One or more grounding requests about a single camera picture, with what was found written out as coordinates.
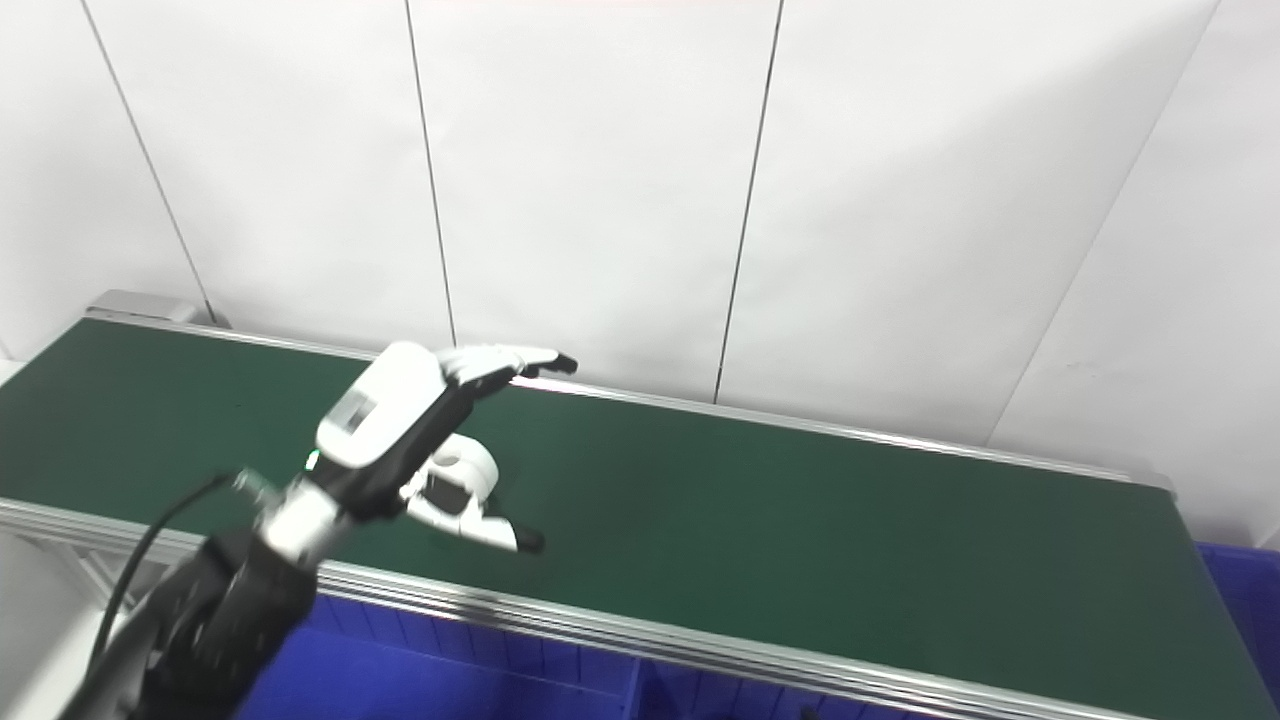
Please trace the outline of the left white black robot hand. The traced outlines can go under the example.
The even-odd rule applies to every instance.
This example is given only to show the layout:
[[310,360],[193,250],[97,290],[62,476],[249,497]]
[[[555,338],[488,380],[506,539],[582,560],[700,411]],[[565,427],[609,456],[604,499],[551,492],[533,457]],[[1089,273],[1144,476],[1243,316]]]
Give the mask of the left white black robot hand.
[[307,484],[358,524],[408,515],[448,536],[540,553],[539,530],[503,518],[489,500],[500,473],[492,452],[460,433],[475,405],[517,378],[571,375],[553,348],[475,345],[430,351],[394,342],[320,420]]

